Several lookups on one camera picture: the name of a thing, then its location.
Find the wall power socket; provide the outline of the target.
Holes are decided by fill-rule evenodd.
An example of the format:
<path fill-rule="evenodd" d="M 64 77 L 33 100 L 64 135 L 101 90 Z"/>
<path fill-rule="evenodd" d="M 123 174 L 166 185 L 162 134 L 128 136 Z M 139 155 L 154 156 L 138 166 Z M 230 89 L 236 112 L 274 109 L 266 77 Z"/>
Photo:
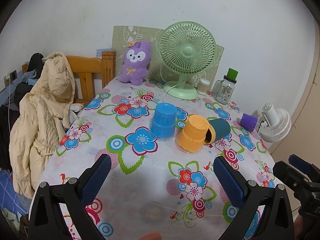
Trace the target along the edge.
<path fill-rule="evenodd" d="M 14 70 L 10 73 L 10 81 L 14 81 L 17 79 L 17 71 Z"/>

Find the blue plastic cup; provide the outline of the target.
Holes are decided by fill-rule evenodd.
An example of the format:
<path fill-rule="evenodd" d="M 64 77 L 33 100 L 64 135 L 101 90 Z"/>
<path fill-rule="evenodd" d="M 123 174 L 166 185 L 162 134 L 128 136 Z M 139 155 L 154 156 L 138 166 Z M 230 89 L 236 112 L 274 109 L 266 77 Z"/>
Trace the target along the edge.
<path fill-rule="evenodd" d="M 170 103 L 159 103 L 151 121 L 150 133 L 159 139 L 168 139 L 175 133 L 177 108 Z"/>

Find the green desk fan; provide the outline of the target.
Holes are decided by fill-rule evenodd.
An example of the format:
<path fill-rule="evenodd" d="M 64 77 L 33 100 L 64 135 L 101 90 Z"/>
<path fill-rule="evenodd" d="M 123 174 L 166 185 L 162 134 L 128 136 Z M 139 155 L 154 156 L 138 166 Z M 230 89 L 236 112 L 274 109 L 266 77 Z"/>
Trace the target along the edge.
<path fill-rule="evenodd" d="M 179 75 L 177 81 L 164 84 L 165 94 L 182 100 L 196 99 L 197 90 L 187 80 L 212 66 L 216 42 L 210 31 L 195 22 L 177 22 L 161 33 L 157 50 L 162 64 Z"/>

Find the cotton swab container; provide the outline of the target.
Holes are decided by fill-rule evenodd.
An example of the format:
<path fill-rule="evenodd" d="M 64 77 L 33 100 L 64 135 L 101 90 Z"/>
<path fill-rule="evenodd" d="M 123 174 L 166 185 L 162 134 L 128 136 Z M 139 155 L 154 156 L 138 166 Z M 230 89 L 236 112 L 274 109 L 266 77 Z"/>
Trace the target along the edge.
<path fill-rule="evenodd" d="M 210 81 L 207 79 L 201 78 L 197 85 L 197 92 L 201 95 L 205 95 L 210 90 Z"/>

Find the glass jar green lid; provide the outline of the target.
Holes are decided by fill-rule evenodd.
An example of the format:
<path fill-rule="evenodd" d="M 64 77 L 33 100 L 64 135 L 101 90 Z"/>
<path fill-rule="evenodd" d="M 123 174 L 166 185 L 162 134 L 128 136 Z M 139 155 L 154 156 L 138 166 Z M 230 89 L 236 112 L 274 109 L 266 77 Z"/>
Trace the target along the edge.
<path fill-rule="evenodd" d="M 217 102 L 223 105 L 226 105 L 229 102 L 237 82 L 237 75 L 237 70 L 229 68 L 227 74 L 223 76 L 223 79 L 216 81 L 213 92 Z"/>

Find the blue checkered bedding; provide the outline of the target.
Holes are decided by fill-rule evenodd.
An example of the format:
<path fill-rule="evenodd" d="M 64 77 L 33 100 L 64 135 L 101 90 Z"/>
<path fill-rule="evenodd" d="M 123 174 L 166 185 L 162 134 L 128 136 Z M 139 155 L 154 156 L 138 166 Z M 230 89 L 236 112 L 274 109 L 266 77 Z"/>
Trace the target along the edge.
<path fill-rule="evenodd" d="M 0 181 L 0 205 L 1 210 L 7 209 L 17 217 L 29 213 L 31 200 L 15 192 L 12 182 L 12 174 L 1 169 Z"/>

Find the purple plastic cup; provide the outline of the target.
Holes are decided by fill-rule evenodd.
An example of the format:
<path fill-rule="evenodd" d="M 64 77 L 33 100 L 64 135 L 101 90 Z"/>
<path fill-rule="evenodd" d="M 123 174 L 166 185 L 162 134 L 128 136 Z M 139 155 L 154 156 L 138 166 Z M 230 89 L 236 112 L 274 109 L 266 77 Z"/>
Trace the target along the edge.
<path fill-rule="evenodd" d="M 258 117 L 244 113 L 240 119 L 240 126 L 248 132 L 253 132 L 258 123 Z"/>

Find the beige puffer jacket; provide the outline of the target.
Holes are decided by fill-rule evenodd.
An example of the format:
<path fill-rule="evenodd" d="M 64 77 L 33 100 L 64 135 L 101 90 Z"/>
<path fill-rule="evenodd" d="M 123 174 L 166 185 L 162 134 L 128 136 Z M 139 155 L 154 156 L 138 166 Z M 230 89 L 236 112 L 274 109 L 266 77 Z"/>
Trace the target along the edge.
<path fill-rule="evenodd" d="M 10 132 L 14 190 L 29 199 L 70 127 L 69 109 L 75 96 L 75 79 L 65 54 L 52 53 L 43 62 L 40 78 L 20 101 L 20 116 Z"/>

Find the dark clothes pile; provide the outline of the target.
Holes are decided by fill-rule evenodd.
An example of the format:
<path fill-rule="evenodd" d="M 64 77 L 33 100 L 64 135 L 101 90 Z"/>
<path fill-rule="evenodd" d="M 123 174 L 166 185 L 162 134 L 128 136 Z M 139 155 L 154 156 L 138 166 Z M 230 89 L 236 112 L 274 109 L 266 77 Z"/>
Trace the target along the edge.
<path fill-rule="evenodd" d="M 9 157 L 10 131 L 20 116 L 20 101 L 31 91 L 41 76 L 44 66 L 43 58 L 41 53 L 35 53 L 31 56 L 27 71 L 23 73 L 14 91 L 10 93 L 10 99 L 1 105 L 1 169 L 12 171 Z"/>

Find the purple plush bunny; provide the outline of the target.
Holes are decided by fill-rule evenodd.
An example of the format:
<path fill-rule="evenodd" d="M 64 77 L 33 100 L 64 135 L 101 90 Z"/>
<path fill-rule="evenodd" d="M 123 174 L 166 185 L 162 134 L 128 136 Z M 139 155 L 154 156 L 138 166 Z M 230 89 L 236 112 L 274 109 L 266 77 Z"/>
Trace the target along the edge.
<path fill-rule="evenodd" d="M 123 65 L 120 68 L 119 81 L 139 86 L 148 75 L 151 61 L 151 43 L 148 41 L 132 41 L 123 54 Z"/>

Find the wooden chair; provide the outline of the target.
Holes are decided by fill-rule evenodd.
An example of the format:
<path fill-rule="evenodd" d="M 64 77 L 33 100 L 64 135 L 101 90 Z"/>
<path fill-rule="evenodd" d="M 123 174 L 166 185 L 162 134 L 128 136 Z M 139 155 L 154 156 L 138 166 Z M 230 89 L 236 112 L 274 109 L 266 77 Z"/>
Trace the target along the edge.
<path fill-rule="evenodd" d="M 99 59 L 56 52 L 42 58 L 42 75 L 20 101 L 20 113 L 44 110 L 65 118 L 75 102 L 88 105 L 96 96 L 93 74 L 100 73 L 105 87 L 115 77 L 116 52 L 103 51 Z"/>

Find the beige door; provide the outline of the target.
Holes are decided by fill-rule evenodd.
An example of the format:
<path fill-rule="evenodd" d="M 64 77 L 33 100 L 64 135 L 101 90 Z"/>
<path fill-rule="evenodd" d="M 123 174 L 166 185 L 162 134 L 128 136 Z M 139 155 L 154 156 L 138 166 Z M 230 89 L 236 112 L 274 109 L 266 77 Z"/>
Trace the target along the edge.
<path fill-rule="evenodd" d="M 295 154 L 319 166 L 319 26 L 310 75 L 300 102 L 291 118 L 292 128 L 280 143 L 273 147 L 274 161 L 288 161 Z"/>

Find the orange plastic cup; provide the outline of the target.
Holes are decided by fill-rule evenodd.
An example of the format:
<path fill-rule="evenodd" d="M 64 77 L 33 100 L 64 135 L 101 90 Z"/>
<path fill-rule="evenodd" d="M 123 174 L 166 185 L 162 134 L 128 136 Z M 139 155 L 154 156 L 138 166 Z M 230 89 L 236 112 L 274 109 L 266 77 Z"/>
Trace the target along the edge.
<path fill-rule="evenodd" d="M 197 152 L 202 148 L 209 122 L 202 116 L 191 115 L 177 136 L 177 143 L 184 151 Z"/>

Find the teal cup with yellow rim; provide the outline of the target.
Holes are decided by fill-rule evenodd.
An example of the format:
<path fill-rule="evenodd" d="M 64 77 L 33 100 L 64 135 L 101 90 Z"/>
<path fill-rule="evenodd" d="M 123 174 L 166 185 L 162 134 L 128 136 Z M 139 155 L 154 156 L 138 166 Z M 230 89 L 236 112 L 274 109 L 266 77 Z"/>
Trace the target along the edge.
<path fill-rule="evenodd" d="M 204 145 L 210 145 L 229 135 L 231 128 L 225 119 L 217 118 L 209 120 L 209 128 L 206 132 Z"/>

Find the white standing fan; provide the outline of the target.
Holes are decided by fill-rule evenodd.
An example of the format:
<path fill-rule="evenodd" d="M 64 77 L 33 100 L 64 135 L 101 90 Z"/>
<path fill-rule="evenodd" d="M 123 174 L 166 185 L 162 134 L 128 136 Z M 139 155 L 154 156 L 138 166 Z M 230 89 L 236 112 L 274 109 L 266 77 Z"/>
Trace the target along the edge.
<path fill-rule="evenodd" d="M 269 143 L 283 140 L 291 129 L 291 118 L 287 110 L 276 108 L 270 102 L 261 107 L 257 133 Z"/>

